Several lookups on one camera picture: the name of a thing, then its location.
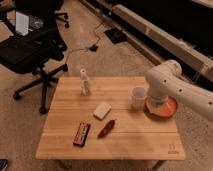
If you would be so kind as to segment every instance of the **clear bottle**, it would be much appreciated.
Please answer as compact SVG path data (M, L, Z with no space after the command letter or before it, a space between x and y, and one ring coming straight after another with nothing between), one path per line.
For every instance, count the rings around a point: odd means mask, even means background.
M90 94L90 80L85 69L80 70L82 94L88 96Z

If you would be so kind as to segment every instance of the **gray floor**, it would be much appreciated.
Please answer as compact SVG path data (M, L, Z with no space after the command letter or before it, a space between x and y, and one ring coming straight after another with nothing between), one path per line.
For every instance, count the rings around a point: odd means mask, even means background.
M94 43L97 38L94 28L101 22L77 0L66 1L63 9L70 16L70 29L59 23L59 28L69 49L82 48ZM127 42L113 45L104 35L108 27L103 24L96 32L101 37L96 53L75 51L68 60L69 73L59 76L79 76L79 70L86 68L90 76L143 76L152 67L142 54ZM9 36L0 23L0 41ZM47 70L63 61L49 61ZM0 65L0 158L10 160L9 171L95 171L95 170L146 170L148 162L143 161L66 161L65 169L56 161L36 160L35 152L47 116L38 112L41 87L23 93L23 99L14 101L13 91L34 79L30 74L17 75ZM51 102L55 87L48 94ZM168 161L160 170L165 171L212 171L213 170L213 125L202 119L191 109L180 104L175 115L177 126L186 152L185 161Z

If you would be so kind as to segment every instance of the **paper cup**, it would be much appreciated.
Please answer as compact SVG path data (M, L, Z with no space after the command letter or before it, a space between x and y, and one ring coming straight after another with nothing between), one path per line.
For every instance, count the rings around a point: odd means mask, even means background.
M139 110L144 106L146 90L143 87L135 87L132 90L132 109Z

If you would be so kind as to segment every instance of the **bar of soap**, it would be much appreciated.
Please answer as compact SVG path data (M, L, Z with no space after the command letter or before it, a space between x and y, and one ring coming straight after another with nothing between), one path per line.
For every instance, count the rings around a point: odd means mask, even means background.
M106 102L102 102L95 109L93 115L102 120L110 110L111 110L111 105Z

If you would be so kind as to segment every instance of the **table top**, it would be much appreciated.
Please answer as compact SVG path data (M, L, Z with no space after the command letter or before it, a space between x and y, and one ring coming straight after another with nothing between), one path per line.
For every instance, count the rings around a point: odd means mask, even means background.
M62 77L57 85L37 149L37 159L184 160L185 153L173 118L131 110L131 90L148 85L144 77L94 77L91 95L81 94L77 77ZM105 101L112 106L102 120L93 111ZM103 139L97 135L115 119ZM73 146L80 122L91 124L84 147Z

